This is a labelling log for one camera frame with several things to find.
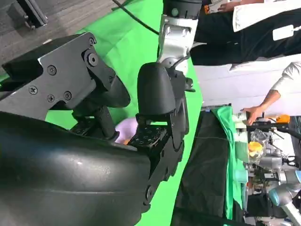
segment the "white sleeve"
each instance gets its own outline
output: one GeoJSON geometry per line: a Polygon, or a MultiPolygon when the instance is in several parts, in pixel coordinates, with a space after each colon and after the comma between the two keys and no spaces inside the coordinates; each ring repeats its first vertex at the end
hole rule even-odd
{"type": "Polygon", "coordinates": [[[282,77],[274,84],[271,90],[277,90],[280,95],[287,93],[295,82],[301,80],[301,62],[290,63],[282,73],[282,77]]]}

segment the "gray floor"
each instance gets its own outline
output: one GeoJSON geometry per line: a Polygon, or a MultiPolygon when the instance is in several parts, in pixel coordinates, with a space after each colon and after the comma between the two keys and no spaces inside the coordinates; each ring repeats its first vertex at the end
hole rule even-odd
{"type": "Polygon", "coordinates": [[[0,0],[0,65],[49,39],[73,34],[82,27],[111,12],[111,0],[36,0],[49,23],[30,30],[15,13],[15,0],[0,0]]]}

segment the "name tag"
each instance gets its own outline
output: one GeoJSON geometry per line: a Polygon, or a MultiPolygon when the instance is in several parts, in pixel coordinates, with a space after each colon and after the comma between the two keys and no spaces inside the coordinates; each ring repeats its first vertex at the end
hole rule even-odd
{"type": "Polygon", "coordinates": [[[286,39],[293,36],[294,27],[293,25],[288,25],[285,27],[280,27],[278,29],[273,30],[273,40],[281,40],[286,39]]]}

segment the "purple object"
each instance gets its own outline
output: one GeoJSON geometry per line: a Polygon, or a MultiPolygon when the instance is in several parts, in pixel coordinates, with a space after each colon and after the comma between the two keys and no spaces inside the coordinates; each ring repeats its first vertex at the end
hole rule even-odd
{"type": "Polygon", "coordinates": [[[116,126],[116,131],[118,131],[120,134],[115,142],[123,144],[126,140],[131,139],[135,135],[137,127],[138,123],[136,118],[123,120],[116,126]]]}

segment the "screw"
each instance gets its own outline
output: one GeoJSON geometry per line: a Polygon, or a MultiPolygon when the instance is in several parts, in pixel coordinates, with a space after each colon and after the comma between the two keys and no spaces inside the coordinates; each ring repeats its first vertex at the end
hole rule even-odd
{"type": "Polygon", "coordinates": [[[53,65],[49,65],[47,68],[47,72],[50,75],[56,75],[56,67],[54,67],[53,65]]]}
{"type": "Polygon", "coordinates": [[[146,190],[146,200],[150,200],[154,195],[155,189],[153,186],[149,185],[146,190]]]}
{"type": "Polygon", "coordinates": [[[64,93],[64,98],[65,98],[65,100],[71,100],[71,98],[72,98],[71,92],[66,91],[64,93]]]}
{"type": "Polygon", "coordinates": [[[95,53],[90,53],[88,55],[88,63],[92,66],[95,67],[98,64],[98,57],[95,53]]]}
{"type": "Polygon", "coordinates": [[[30,86],[28,90],[32,95],[36,95],[38,93],[38,89],[35,86],[30,86]]]}
{"type": "Polygon", "coordinates": [[[89,43],[91,46],[93,46],[94,44],[96,44],[96,41],[93,38],[89,38],[89,43]]]}
{"type": "Polygon", "coordinates": [[[54,100],[55,100],[55,96],[53,96],[52,94],[49,94],[49,95],[47,96],[47,101],[48,101],[48,102],[54,102],[54,100]]]}

